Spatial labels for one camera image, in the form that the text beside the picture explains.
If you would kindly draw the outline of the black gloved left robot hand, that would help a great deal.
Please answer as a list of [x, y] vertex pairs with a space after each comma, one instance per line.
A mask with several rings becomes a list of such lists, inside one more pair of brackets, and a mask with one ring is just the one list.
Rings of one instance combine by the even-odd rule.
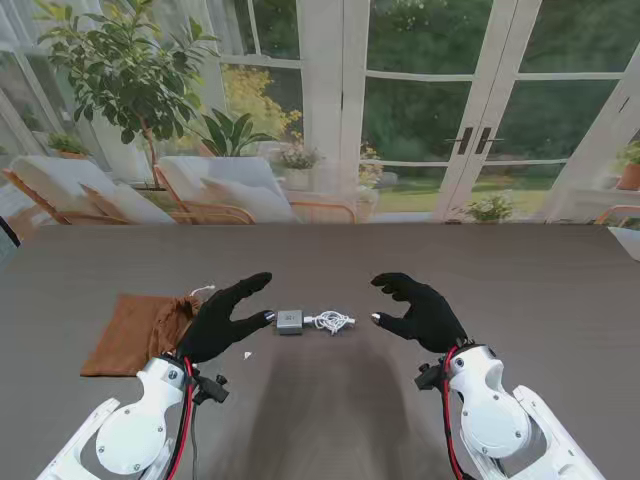
[[272, 280], [270, 272], [261, 272], [214, 293], [199, 309], [189, 328], [176, 346], [180, 360], [207, 362], [232, 344], [269, 326], [276, 318], [274, 311], [260, 311], [246, 319], [232, 320], [234, 308], [244, 299], [264, 289]]

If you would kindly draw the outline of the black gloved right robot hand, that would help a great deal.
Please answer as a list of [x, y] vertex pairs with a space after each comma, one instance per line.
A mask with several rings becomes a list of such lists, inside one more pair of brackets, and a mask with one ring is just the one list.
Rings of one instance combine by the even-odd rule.
[[468, 340], [447, 300], [428, 284], [404, 273], [382, 273], [371, 284], [394, 301], [409, 304], [402, 317], [383, 312], [373, 314], [372, 321], [382, 329], [405, 340], [415, 340], [432, 353], [447, 353]]

